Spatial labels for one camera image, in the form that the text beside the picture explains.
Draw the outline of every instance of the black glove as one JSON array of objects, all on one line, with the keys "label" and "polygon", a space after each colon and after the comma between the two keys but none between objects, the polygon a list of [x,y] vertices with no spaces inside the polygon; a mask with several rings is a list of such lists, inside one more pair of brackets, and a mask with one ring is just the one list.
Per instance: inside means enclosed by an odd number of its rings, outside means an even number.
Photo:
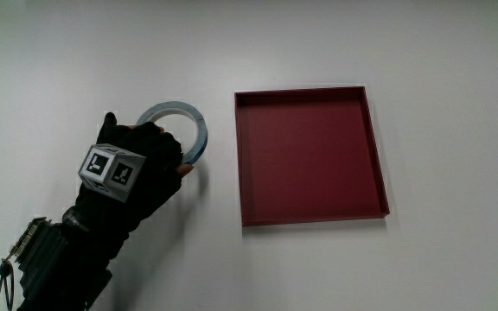
[{"label": "black glove", "polygon": [[152,122],[131,129],[117,125],[110,112],[105,116],[97,143],[109,143],[146,157],[125,203],[82,185],[75,205],[63,215],[64,220],[72,214],[84,229],[80,232],[78,228],[64,228],[65,238],[71,243],[90,241],[112,259],[128,238],[128,232],[180,189],[182,177],[176,167],[182,163],[182,149],[172,135],[162,133]]}]

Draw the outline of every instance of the blue tape roll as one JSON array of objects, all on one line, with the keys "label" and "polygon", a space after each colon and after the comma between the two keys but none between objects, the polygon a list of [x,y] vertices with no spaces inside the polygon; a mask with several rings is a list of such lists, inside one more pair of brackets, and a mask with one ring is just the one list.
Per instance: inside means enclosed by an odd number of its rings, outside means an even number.
[{"label": "blue tape roll", "polygon": [[180,114],[189,117],[197,124],[197,139],[195,139],[194,146],[188,153],[185,153],[182,158],[182,163],[184,164],[194,164],[199,160],[199,157],[205,151],[207,147],[208,131],[207,125],[205,124],[205,119],[201,113],[195,109],[190,104],[186,104],[178,101],[171,101],[161,104],[156,104],[149,108],[144,114],[137,120],[137,125],[144,124],[146,122],[155,122],[161,117],[165,117],[171,114]]}]

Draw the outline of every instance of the cable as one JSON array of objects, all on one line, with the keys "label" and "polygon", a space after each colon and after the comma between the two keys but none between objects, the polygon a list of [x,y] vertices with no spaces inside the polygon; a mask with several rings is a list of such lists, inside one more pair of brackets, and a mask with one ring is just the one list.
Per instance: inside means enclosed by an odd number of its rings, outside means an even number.
[{"label": "cable", "polygon": [[[9,259],[1,259],[0,265],[0,295],[1,295],[1,285],[5,286],[5,301],[7,302],[7,309],[11,311],[13,309],[13,302],[15,300],[15,272],[13,271],[13,265],[10,263]],[[10,292],[9,286],[7,285],[7,277],[10,276]]]}]

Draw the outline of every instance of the fiducial marker cube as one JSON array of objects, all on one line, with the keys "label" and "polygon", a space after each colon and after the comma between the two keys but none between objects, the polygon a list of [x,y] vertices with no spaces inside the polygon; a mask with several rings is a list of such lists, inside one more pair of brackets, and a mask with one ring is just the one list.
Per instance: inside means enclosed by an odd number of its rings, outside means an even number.
[{"label": "fiducial marker cube", "polygon": [[78,175],[85,187],[126,202],[144,162],[143,155],[108,143],[94,144]]}]

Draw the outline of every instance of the red tray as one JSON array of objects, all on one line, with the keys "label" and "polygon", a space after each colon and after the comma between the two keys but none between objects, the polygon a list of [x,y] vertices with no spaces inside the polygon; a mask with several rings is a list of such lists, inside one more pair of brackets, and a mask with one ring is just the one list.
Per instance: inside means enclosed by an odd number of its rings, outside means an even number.
[{"label": "red tray", "polygon": [[243,226],[389,214],[364,87],[236,92]]}]

